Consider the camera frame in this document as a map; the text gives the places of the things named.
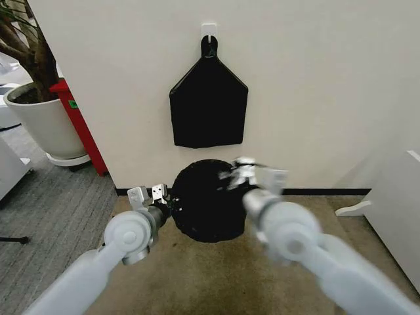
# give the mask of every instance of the gray carpet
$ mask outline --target gray carpet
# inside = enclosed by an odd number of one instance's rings
[[[51,164],[23,127],[0,132],[34,171],[0,202],[0,314],[21,314],[63,270],[96,248],[117,196],[111,178],[92,165],[71,172]]]

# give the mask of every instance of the white wall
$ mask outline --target white wall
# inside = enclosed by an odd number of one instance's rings
[[[30,3],[119,188],[239,155],[289,169],[289,187],[364,188],[420,144],[417,0]],[[173,145],[168,94],[199,58],[202,22],[249,87],[240,146]]]

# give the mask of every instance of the black round object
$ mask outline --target black round object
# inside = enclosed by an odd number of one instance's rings
[[[215,243],[243,233],[243,192],[228,190],[230,179],[219,178],[231,168],[225,161],[205,159],[189,165],[175,179],[172,216],[178,229],[193,240]]]

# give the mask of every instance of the black baseboard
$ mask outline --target black baseboard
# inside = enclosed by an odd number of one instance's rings
[[[119,196],[127,195],[127,188],[115,188],[115,192]],[[152,194],[152,189],[148,188],[149,196]],[[370,192],[369,188],[286,188],[283,190],[283,195],[300,195],[300,196],[364,196]]]
[[[16,128],[17,126],[20,126],[20,125],[21,125],[21,123],[19,123],[19,124],[17,124],[17,125],[14,125],[14,126],[12,126],[12,127],[0,128],[0,131],[10,130],[10,129]]]

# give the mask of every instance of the potted plant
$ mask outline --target potted plant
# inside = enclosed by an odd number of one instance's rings
[[[86,151],[60,99],[49,91],[59,80],[55,58],[29,16],[26,0],[0,0],[0,52],[17,59],[33,81],[7,92],[4,101],[51,161],[77,159]]]

